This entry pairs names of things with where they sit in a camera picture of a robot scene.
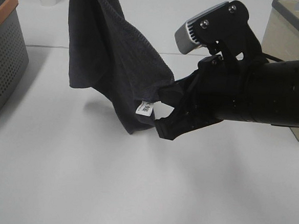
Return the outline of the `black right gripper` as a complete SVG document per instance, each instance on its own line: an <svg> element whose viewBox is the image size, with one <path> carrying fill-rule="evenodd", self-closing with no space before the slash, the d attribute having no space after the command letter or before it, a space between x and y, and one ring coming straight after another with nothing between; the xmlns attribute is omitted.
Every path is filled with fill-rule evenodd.
<svg viewBox="0 0 299 224"><path fill-rule="evenodd" d="M244 60L212 56L200 60L186 78L158 89L159 101L174 113L155 121L159 137L174 140L224 120L248 122L248 73Z"/></svg>

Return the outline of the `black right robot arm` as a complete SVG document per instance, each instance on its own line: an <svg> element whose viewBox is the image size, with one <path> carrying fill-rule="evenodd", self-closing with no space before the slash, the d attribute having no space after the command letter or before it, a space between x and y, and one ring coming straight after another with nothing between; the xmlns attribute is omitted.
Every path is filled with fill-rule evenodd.
<svg viewBox="0 0 299 224"><path fill-rule="evenodd" d="M155 121L159 137L173 140L224 120L299 128L299 60L233 65L205 57L189 76L159 89L173 108Z"/></svg>

